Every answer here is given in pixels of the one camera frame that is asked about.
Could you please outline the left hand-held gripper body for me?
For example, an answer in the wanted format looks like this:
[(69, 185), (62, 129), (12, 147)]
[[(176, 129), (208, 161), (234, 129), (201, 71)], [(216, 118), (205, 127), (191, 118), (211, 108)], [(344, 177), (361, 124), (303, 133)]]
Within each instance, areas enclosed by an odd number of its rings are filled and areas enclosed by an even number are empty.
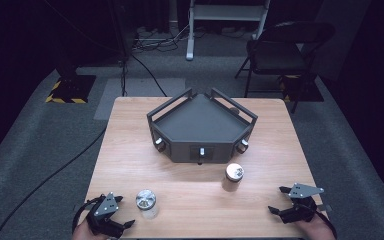
[(112, 192), (101, 195), (87, 214), (86, 220), (94, 234), (104, 234), (113, 238), (122, 236), (123, 225), (111, 220), (111, 216), (119, 209), (119, 202), (117, 203), (114, 197)]

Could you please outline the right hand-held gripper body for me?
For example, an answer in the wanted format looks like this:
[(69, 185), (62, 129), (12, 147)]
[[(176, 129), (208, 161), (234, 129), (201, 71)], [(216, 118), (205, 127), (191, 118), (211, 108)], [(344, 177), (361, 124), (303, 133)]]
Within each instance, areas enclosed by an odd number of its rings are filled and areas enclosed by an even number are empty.
[(294, 183), (287, 197), (292, 202), (292, 207), (281, 210), (283, 213), (280, 217), (284, 224), (297, 221), (309, 222), (315, 215), (318, 215), (325, 223), (329, 223), (329, 219), (318, 211), (318, 205), (313, 199), (313, 195), (324, 192), (321, 187), (309, 186), (301, 183)]

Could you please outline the glass jar with white powder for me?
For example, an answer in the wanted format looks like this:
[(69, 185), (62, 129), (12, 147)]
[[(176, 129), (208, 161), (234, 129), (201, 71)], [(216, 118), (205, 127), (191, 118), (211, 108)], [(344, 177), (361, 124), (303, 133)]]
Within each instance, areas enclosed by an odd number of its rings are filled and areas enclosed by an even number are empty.
[(157, 197), (149, 189), (143, 189), (136, 195), (136, 206), (146, 219), (154, 219), (158, 214)]

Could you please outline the dark grey corner rack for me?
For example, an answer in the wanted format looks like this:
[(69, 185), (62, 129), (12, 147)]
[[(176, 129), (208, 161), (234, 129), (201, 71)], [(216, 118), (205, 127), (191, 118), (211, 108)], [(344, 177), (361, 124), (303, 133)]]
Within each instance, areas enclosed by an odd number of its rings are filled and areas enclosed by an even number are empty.
[(147, 114), (151, 139), (162, 138), (164, 152), (174, 163), (225, 164), (237, 154), (236, 145), (249, 138), (258, 116), (221, 91), (195, 94), (190, 88)]

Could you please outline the person's right hand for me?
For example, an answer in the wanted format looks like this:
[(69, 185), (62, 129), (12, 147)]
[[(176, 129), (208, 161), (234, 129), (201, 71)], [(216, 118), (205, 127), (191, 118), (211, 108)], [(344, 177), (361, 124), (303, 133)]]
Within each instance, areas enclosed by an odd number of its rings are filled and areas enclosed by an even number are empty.
[(310, 240), (336, 240), (332, 230), (318, 215), (315, 215), (309, 222), (297, 221), (295, 225)]

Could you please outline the person's left hand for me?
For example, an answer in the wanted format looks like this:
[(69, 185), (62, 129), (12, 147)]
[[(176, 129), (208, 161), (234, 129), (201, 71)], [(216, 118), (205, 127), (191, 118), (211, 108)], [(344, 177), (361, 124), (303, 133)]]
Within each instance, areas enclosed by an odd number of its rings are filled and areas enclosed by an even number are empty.
[(89, 228), (86, 220), (82, 221), (72, 234), (71, 240), (107, 240), (108, 236), (104, 234), (94, 234)]

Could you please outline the black base hazard-striped under chair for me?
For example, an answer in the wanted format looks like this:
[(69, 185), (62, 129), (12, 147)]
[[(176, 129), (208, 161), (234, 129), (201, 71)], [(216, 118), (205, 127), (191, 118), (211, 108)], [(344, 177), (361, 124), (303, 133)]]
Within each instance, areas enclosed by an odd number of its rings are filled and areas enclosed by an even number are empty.
[[(293, 102), (298, 98), (304, 79), (299, 75), (282, 76), (279, 87), (285, 102)], [(310, 82), (304, 86), (304, 91), (300, 98), (305, 102), (323, 102), (324, 98), (315, 82)]]

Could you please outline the light grey floor mat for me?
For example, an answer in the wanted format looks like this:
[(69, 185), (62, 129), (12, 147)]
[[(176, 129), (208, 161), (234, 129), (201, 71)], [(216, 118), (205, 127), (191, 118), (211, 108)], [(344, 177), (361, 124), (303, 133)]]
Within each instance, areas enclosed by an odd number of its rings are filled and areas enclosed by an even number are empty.
[[(128, 78), (125, 85), (127, 97), (171, 97), (185, 89), (184, 78)], [(94, 115), (95, 120), (108, 120), (117, 97), (122, 96), (121, 81), (110, 78), (104, 88)]]

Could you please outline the black stand base hazard-striped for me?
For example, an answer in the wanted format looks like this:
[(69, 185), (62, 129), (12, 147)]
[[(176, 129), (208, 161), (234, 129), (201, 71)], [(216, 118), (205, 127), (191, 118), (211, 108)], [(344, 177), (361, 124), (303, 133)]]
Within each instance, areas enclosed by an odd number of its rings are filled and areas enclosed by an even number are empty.
[(95, 80), (95, 75), (77, 75), (74, 78), (60, 77), (45, 102), (85, 104), (88, 102), (88, 96)]

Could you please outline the thin black tripod pole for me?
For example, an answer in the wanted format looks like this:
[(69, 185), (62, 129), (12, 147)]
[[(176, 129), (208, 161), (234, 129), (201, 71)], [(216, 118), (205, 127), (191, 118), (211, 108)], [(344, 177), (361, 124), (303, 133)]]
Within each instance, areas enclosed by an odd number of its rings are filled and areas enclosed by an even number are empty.
[(118, 0), (117, 7), (119, 10), (119, 27), (120, 27), (120, 48), (121, 48), (121, 94), (123, 96), (127, 95), (126, 91), (126, 75), (128, 72), (127, 62), (129, 60), (132, 48), (132, 36), (129, 18), (129, 7), (126, 5), (124, 0)]

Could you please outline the black folding chair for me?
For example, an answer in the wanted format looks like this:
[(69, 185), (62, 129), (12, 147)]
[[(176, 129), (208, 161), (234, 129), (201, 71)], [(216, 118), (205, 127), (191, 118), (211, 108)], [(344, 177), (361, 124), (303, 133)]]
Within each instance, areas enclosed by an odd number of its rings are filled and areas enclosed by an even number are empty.
[(247, 72), (244, 97), (249, 93), (262, 93), (262, 90), (251, 90), (251, 76), (273, 75), (299, 76), (301, 84), (296, 92), (294, 113), (298, 103), (308, 87), (314, 83), (311, 68), (317, 50), (328, 42), (335, 34), (335, 27), (327, 22), (290, 21), (270, 26), (262, 31), (255, 40), (246, 45), (247, 57), (236, 73)]

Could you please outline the white metal stand frame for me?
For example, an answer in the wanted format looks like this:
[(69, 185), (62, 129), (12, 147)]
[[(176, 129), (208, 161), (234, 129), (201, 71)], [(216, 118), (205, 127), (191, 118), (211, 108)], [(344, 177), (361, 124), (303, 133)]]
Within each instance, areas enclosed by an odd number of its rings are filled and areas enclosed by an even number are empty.
[(256, 6), (245, 5), (202, 5), (190, 0), (188, 11), (189, 35), (186, 49), (186, 60), (194, 59), (195, 33), (194, 24), (196, 21), (244, 21), (258, 22), (257, 31), (252, 35), (257, 39), (264, 30), (268, 16), (271, 0), (261, 0)]

